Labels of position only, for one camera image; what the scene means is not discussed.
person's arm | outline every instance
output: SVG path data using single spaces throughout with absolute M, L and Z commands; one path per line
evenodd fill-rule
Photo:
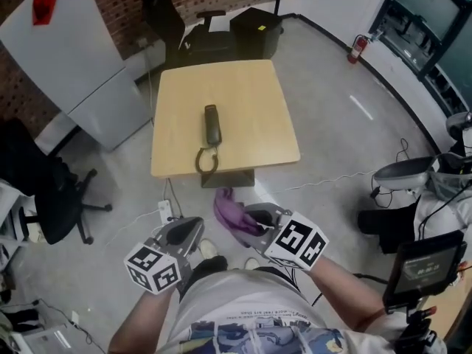
M 377 291 L 326 257 L 321 256 L 308 275 L 352 330 L 364 332 L 385 314 Z
M 111 339 L 108 354 L 154 353 L 174 289 L 145 292 Z

screen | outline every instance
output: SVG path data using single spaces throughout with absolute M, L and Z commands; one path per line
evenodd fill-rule
M 445 280 L 454 260 L 457 248 L 449 248 L 403 263 L 395 293 L 421 290 Z

black and white marker cube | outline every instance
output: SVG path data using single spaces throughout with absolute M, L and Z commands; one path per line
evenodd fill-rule
M 145 244 L 133 248 L 125 265 L 131 280 L 155 295 L 181 280 L 177 259 Z
M 264 255 L 281 266 L 310 270 L 328 243 L 314 222 L 294 212 Z

black office chair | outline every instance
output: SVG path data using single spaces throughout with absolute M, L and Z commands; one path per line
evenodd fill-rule
M 237 60 L 235 37 L 231 32 L 210 32 L 212 17 L 226 15 L 224 10 L 200 12 L 204 23 L 193 28 L 182 40 L 185 23 L 172 0 L 142 0 L 146 22 L 165 42 L 165 68 Z
M 86 236 L 82 224 L 83 210 L 112 210 L 110 204 L 101 207 L 82 203 L 96 175 L 97 171 L 91 170 L 79 182 L 61 158 L 41 152 L 19 119 L 0 125 L 0 178 L 23 194 L 35 196 L 37 215 L 26 216 L 23 207 L 19 211 L 25 237 L 29 236 L 27 224 L 39 223 L 47 243 L 55 244 L 77 225 L 82 241 L 92 244 L 94 239 Z

gray floor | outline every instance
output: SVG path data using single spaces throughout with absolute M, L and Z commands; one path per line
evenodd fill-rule
M 348 63 L 343 50 L 301 21 L 289 19 L 283 26 L 285 34 L 273 61 L 302 159 L 293 165 L 257 170 L 257 187 L 237 190 L 237 199 L 273 198 L 281 206 L 301 212 L 330 239 L 325 252 L 328 257 L 350 271 L 388 277 L 392 258 L 380 254 L 376 239 L 359 234 L 354 224 L 357 209 L 372 206 L 368 200 L 370 175 L 283 190 L 377 170 L 395 161 L 401 137 L 409 141 L 410 156 L 424 156 L 431 149 L 400 103 L 362 65 Z M 57 245 L 31 245 L 14 261 L 18 281 L 15 300 L 41 297 L 68 315 L 75 310 L 80 324 L 103 348 L 142 293 L 128 279 L 123 257 L 161 224 L 155 211 L 164 182 L 150 175 L 151 141 L 150 124 L 112 153 L 103 151 L 84 133 L 76 136 L 61 155 L 81 176 L 93 167 L 98 170 L 86 201 L 112 203 L 114 210 L 85 213 L 86 225 L 95 237 L 93 246 L 84 246 L 73 230 Z M 241 268 L 248 257 L 257 256 L 240 247 L 213 218 L 214 190 L 201 189 L 197 176 L 175 178 L 173 184 L 184 214 L 206 219 L 205 236 L 228 258 L 231 268 Z M 381 202 L 388 199 L 381 197 Z M 397 192 L 392 207 L 411 202 L 411 196 Z M 149 212 L 154 213 L 136 220 Z M 192 264 L 200 260 L 200 255 L 194 254 Z M 316 288 L 304 274 L 298 273 L 297 279 L 307 299 L 313 300 L 318 295 Z M 166 329 L 176 307 L 174 298 Z M 341 324 L 323 299 L 316 309 L 328 323 Z M 49 324 L 61 321 L 58 313 L 49 311 L 47 316 Z M 98 353 L 85 345 L 85 336 L 76 341 L 80 346 L 77 353 Z

